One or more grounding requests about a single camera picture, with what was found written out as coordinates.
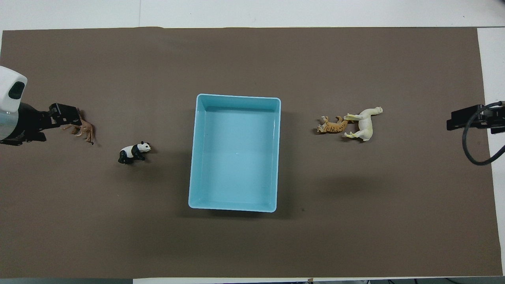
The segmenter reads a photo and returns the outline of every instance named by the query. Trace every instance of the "panda head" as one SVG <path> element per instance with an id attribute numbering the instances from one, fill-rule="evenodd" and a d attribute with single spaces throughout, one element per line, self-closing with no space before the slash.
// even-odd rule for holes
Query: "panda head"
<path id="1" fill-rule="evenodd" d="M 137 144 L 137 148 L 141 152 L 148 152 L 151 150 L 151 146 L 149 145 L 149 143 L 145 143 L 144 141 L 141 141 L 140 144 Z"/>

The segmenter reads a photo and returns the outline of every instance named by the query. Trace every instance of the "brown animal figurine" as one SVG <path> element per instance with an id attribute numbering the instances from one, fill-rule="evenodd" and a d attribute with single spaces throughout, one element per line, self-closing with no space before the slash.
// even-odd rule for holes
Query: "brown animal figurine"
<path id="1" fill-rule="evenodd" d="M 347 120 L 343 120 L 340 116 L 336 117 L 337 122 L 330 122 L 327 116 L 321 116 L 323 120 L 323 125 L 319 124 L 317 126 L 317 132 L 320 133 L 339 133 L 345 130 L 347 127 Z"/>
<path id="2" fill-rule="evenodd" d="M 68 129 L 70 127 L 74 127 L 72 130 L 71 134 L 74 134 L 77 137 L 81 137 L 84 133 L 86 133 L 86 142 L 91 143 L 93 145 L 93 125 L 84 119 L 82 119 L 81 116 L 81 111 L 77 109 L 77 112 L 79 113 L 79 119 L 81 120 L 81 125 L 74 125 L 74 124 L 69 124 L 64 126 L 62 129 Z"/>

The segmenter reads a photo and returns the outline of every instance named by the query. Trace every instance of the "rectangular container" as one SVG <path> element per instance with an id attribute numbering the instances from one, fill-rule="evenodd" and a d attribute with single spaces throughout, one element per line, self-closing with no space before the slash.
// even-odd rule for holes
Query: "rectangular container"
<path id="1" fill-rule="evenodd" d="M 280 119 L 278 98 L 199 94 L 189 206 L 274 212 Z"/>

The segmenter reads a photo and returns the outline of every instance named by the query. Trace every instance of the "tiger figurine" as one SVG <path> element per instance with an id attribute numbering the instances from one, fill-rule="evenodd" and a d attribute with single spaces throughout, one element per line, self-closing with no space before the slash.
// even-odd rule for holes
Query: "tiger figurine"
<path id="1" fill-rule="evenodd" d="M 321 116 L 323 125 L 319 124 L 317 126 L 317 132 L 320 133 L 339 133 L 345 130 L 347 127 L 347 120 L 343 120 L 340 116 L 336 117 L 337 122 L 330 122 L 327 116 Z"/>

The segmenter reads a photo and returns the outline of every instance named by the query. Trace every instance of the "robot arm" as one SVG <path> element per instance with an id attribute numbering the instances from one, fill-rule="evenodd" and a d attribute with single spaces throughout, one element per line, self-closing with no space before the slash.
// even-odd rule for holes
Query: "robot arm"
<path id="1" fill-rule="evenodd" d="M 46 141 L 44 129 L 64 124 L 81 125 L 75 107 L 52 104 L 49 111 L 38 111 L 21 98 L 27 78 L 0 66 L 0 144 L 19 146 L 23 142 Z"/>

